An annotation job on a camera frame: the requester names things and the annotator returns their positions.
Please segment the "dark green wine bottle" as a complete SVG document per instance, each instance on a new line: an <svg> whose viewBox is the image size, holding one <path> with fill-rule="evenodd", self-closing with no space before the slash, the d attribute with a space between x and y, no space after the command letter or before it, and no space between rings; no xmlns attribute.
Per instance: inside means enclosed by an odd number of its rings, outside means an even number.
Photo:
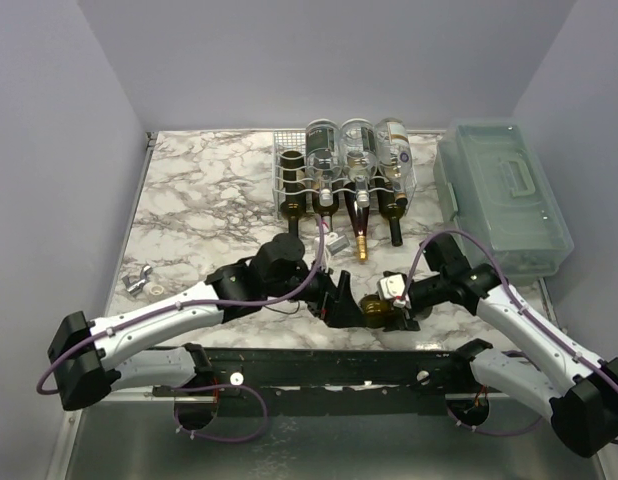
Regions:
<svg viewBox="0 0 618 480"><path fill-rule="evenodd" d="M393 307L391 303L382 300L377 294L365 295L360 300L359 306L366 318L366 328L383 330L388 320L404 318L401 309Z"/></svg>

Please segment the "clear bottle white label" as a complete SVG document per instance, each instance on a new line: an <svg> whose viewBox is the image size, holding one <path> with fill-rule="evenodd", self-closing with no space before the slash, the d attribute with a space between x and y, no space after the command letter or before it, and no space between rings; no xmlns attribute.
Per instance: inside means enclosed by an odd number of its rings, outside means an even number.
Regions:
<svg viewBox="0 0 618 480"><path fill-rule="evenodd" d="M394 117L381 120L375 126L378 146L378 167L394 191L396 204L406 208L408 186L413 174L413 156L407 129Z"/></svg>

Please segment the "clear bottle green label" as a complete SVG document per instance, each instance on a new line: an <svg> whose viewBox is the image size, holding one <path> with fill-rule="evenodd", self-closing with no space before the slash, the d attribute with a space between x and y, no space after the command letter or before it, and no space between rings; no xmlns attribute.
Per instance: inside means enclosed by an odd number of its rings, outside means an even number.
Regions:
<svg viewBox="0 0 618 480"><path fill-rule="evenodd" d="M368 208L369 183L378 164L374 126L362 118L345 121L341 126L340 147L344 154L344 172L353 183L358 206Z"/></svg>

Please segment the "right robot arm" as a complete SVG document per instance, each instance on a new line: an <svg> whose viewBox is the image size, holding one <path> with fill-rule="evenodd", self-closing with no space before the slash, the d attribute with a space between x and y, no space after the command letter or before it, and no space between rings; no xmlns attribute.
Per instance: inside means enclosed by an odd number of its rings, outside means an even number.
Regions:
<svg viewBox="0 0 618 480"><path fill-rule="evenodd" d="M443 303L463 307L510 339L527 358L508 357L472 341L468 357L453 362L449 379L458 390L493 387L547 420L561 442L588 458L618 438L618 358L588 350L538 313L512 286L493 257L469 264L457 229L429 235L416 253L433 276L389 273L378 282L381 299L420 312Z"/></svg>

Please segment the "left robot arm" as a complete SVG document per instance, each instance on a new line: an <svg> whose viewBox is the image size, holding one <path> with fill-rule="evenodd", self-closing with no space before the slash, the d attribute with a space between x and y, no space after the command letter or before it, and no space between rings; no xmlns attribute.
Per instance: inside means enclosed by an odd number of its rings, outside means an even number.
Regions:
<svg viewBox="0 0 618 480"><path fill-rule="evenodd" d="M41 395L58 395L66 411L81 410L115 390L164 385L203 393L209 368L192 347L160 350L159 344L193 330L246 317L275 301L300 301L328 327L363 327L350 275L337 281L318 261L307 265L305 247L289 233L276 235L257 253L225 265L180 294L117 316L89 320L81 311L61 321L48 348Z"/></svg>

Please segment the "green bottle right lower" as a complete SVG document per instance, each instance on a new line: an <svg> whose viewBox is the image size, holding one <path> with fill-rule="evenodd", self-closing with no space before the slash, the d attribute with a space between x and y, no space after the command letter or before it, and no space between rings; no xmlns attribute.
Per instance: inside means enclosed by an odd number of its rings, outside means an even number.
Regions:
<svg viewBox="0 0 618 480"><path fill-rule="evenodd" d="M391 244L394 247L402 246L403 238L400 220L405 213L404 207L396 202L393 193L389 193L385 190L377 190L376 195L379 212L389 225Z"/></svg>

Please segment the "red wine bottle gold cap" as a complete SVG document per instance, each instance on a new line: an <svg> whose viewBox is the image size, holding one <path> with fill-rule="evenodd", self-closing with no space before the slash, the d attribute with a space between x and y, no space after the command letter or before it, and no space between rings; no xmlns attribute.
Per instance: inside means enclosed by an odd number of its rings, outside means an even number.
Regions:
<svg viewBox="0 0 618 480"><path fill-rule="evenodd" d="M369 258L367 229L370 209L369 207L363 207L360 205L356 199L355 193L345 191L344 199L355 236L358 260L360 262L366 262Z"/></svg>

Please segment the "green bottle silver neck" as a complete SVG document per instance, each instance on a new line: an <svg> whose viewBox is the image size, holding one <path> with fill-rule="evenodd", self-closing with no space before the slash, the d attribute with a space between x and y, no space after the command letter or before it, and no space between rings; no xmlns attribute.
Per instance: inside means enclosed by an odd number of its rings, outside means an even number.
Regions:
<svg viewBox="0 0 618 480"><path fill-rule="evenodd" d="M333 216L339 209L339 199L335 193L330 192L331 194L331 204L324 206L320 203L323 195L320 192L314 192L312 194L312 207L313 211L316 214L319 214L322 222L324 223L324 228L326 231L331 232L333 230Z"/></svg>

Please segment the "green bottle black neck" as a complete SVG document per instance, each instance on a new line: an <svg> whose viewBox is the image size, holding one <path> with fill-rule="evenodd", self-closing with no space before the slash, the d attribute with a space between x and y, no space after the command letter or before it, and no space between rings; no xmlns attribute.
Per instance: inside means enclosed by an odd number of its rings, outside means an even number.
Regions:
<svg viewBox="0 0 618 480"><path fill-rule="evenodd" d="M306 213L304 156L296 150L285 150L280 156L284 200L280 204L291 235L299 236L299 221Z"/></svg>

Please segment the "clear bottle dark label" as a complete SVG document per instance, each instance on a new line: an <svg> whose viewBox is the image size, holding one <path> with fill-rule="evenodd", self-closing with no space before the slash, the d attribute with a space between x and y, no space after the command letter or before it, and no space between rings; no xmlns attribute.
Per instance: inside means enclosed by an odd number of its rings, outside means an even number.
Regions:
<svg viewBox="0 0 618 480"><path fill-rule="evenodd" d="M318 193L321 207L333 204L333 183L343 171L340 128L328 119L317 119L305 130L306 172Z"/></svg>

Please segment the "translucent plastic storage box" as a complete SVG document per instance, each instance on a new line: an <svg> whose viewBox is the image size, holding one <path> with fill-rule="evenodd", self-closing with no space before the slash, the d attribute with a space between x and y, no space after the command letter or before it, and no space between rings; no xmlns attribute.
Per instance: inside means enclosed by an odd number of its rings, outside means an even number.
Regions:
<svg viewBox="0 0 618 480"><path fill-rule="evenodd" d="M437 144L443 222L473 266L495 258L515 285L555 275L574 248L541 162L510 119L457 119Z"/></svg>

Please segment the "small metal clamp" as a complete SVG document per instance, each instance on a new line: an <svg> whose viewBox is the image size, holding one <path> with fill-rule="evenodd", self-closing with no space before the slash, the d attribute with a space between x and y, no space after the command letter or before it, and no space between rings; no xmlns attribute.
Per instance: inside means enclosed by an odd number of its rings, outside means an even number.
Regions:
<svg viewBox="0 0 618 480"><path fill-rule="evenodd" d="M152 272L153 267L145 264L136 278L132 279L130 275L123 276L122 283L126 292L132 297L139 295L143 291L144 287L149 283L149 275Z"/></svg>

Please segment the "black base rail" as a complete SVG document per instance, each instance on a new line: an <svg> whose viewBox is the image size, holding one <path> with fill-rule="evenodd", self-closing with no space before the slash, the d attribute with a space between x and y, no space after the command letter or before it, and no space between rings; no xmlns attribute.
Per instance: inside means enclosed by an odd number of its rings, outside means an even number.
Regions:
<svg viewBox="0 0 618 480"><path fill-rule="evenodd" d="M254 389L272 416L345 416L453 412L481 425L495 409L494 390L471 374L458 351L355 351L207 348L190 344L195 377L179 390L157 386L153 395L173 397L187 420L219 407L221 414L255 416Z"/></svg>

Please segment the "aluminium frame rail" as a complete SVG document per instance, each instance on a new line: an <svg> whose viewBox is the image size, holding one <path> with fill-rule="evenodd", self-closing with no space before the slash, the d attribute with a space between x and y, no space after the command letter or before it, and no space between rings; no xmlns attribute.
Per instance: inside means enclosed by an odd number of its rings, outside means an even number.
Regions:
<svg viewBox="0 0 618 480"><path fill-rule="evenodd" d="M161 449L173 437L172 404L148 391L115 393L67 413L48 479L156 479Z"/></svg>

